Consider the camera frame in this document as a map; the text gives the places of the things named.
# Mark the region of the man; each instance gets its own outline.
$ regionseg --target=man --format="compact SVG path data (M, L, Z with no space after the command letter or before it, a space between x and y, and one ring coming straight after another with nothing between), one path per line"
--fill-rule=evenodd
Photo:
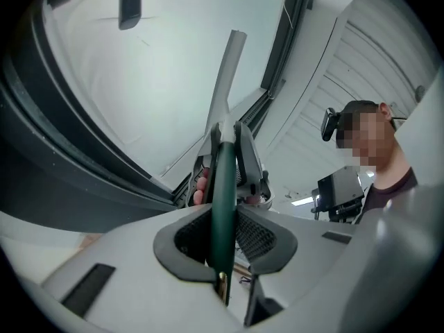
M418 184L396 141L390 108L385 103L349 102L338 120L336 147L351 149L362 166L375 170L375 181L355 223L367 211L383 208L391 198Z

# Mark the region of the finger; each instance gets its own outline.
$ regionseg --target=finger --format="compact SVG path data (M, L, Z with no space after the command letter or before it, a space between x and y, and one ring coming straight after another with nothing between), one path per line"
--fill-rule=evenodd
M247 196L245 199L245 203L248 203L249 205L256 205L261 201L260 195L254 195L254 196Z
M203 200L203 191L197 190L193 195L193 202L195 205L200 205Z
M207 186L207 178L199 178L197 180L196 188L197 190L205 191L205 187Z

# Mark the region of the black mesh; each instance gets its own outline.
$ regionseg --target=black mesh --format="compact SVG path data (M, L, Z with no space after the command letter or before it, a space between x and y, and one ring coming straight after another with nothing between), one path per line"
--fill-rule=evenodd
M176 248L186 256L205 263L210 247L211 212L203 214L177 231L174 236Z
M236 164L236 185L242 182L241 172L239 170L239 166Z
M239 214L236 240L250 263L268 253L276 244L276 236L270 230L243 214Z

